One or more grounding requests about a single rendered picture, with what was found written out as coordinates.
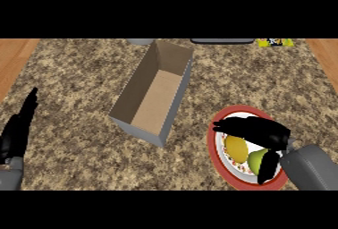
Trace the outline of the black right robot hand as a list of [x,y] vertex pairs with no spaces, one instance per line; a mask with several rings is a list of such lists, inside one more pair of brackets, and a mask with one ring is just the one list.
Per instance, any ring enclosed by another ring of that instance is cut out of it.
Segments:
[[281,160],[278,151],[287,150],[291,130],[281,123],[256,116],[229,117],[213,124],[213,131],[223,132],[269,150],[263,156],[257,175],[257,183],[263,184],[276,173]]

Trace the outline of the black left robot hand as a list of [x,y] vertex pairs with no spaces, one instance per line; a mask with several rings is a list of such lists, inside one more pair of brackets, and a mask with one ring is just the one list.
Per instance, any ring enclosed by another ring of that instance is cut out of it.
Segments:
[[33,88],[20,109],[20,113],[11,116],[0,134],[0,165],[8,165],[14,157],[24,157],[25,155],[31,119],[39,106],[37,90],[37,88]]

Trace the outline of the yellow lemon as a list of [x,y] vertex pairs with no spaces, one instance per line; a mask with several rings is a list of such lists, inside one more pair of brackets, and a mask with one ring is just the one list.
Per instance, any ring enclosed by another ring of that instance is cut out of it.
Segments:
[[245,140],[229,135],[225,139],[225,146],[234,161],[239,164],[244,163],[248,158],[248,147]]

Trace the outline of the red rimmed white plate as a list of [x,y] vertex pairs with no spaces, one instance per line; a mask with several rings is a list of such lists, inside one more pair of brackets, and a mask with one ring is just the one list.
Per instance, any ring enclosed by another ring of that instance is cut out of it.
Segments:
[[[220,119],[228,117],[248,117],[259,116],[272,120],[272,117],[257,108],[245,105],[234,105],[223,108],[214,118],[213,122],[217,122]],[[228,184],[242,191],[266,191],[266,190],[279,190],[287,184],[288,176],[282,170],[282,167],[278,166],[275,176],[263,184],[257,183],[257,176],[250,174],[241,168],[238,168],[225,153],[225,144],[222,139],[225,134],[213,131],[214,124],[208,125],[207,131],[207,149],[208,155],[213,161],[213,165],[222,175]]]

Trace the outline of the open cardboard box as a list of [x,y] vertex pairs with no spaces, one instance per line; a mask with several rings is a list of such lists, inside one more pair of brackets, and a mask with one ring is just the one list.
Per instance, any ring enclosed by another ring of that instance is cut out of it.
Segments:
[[110,117],[136,138],[164,147],[191,80],[194,50],[157,40],[129,78]]

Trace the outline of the green lime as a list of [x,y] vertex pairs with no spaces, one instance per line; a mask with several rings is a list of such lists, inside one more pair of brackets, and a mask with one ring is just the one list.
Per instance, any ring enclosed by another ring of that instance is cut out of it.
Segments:
[[267,148],[253,151],[248,155],[247,164],[254,175],[259,175],[259,169],[263,161],[263,156],[269,152]]

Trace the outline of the yellow printed packet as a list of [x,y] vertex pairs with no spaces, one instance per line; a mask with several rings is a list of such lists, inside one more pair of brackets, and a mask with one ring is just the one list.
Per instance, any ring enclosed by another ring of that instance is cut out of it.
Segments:
[[262,47],[293,47],[294,41],[290,38],[259,38],[257,43]]

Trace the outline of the dark flat appliance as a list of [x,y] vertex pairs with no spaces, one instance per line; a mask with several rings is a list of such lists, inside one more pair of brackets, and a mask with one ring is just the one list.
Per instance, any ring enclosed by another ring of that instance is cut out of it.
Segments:
[[254,43],[254,38],[191,38],[195,44],[238,45]]

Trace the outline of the grey round object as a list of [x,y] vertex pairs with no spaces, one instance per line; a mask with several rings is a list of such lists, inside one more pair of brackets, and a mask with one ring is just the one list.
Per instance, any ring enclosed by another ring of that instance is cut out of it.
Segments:
[[127,41],[138,46],[146,46],[152,44],[155,39],[154,38],[127,38]]

